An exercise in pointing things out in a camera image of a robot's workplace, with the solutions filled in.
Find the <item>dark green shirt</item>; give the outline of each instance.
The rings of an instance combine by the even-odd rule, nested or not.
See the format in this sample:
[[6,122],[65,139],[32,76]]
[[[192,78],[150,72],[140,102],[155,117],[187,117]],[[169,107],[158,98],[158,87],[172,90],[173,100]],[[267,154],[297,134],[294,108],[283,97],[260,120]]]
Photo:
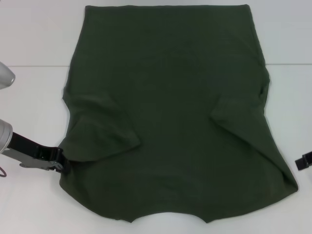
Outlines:
[[64,89],[60,184],[104,217],[205,222],[297,191],[268,128],[247,5],[86,7]]

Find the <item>robotic arm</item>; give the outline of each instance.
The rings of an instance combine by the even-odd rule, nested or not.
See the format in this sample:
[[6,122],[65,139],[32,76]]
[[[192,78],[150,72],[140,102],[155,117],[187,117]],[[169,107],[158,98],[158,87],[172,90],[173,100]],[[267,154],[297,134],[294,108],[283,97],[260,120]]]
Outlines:
[[[0,89],[9,87],[15,80],[14,73],[0,62]],[[11,124],[0,119],[0,154],[21,162],[24,168],[39,168],[68,172],[69,161],[64,157],[63,150],[58,147],[39,145],[13,132]]]

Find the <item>cable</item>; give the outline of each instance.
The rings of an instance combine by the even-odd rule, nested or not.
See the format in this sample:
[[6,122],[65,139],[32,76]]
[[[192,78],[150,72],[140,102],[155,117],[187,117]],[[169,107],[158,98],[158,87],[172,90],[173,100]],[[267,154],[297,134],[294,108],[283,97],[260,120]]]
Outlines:
[[4,169],[0,167],[0,171],[2,172],[2,175],[0,174],[0,177],[6,177],[6,172],[4,171]]

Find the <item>black clamp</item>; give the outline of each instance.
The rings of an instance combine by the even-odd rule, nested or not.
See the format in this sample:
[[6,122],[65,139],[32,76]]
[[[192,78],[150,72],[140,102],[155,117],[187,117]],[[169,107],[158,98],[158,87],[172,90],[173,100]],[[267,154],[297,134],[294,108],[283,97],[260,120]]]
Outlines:
[[312,165],[312,152],[303,155],[301,159],[298,159],[295,162],[300,171],[308,168]]
[[13,133],[2,154],[20,161],[20,166],[24,168],[55,170],[59,173],[70,170],[69,161],[64,157],[61,148],[42,146],[16,133]]

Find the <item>white surface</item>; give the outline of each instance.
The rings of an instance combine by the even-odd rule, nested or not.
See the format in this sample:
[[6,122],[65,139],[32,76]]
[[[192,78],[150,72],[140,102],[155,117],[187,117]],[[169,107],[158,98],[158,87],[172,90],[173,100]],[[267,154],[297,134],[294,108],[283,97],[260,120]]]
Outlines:
[[312,63],[311,0],[2,0],[0,60],[69,65],[86,5],[249,4],[267,63]]
[[[7,65],[68,65],[85,5],[245,4],[267,63],[312,63],[312,2],[309,0],[2,0],[0,61]],[[0,91],[0,118],[15,132],[47,146],[63,139],[68,111],[61,100],[67,67],[12,67],[16,82]],[[27,170],[0,155],[8,173],[0,178],[3,234],[307,234],[311,233],[312,169],[298,172],[294,160],[312,151],[312,65],[268,66],[267,118],[299,183],[298,193],[248,215],[206,224],[187,214],[154,214],[132,224],[100,217],[59,186],[59,174]]]

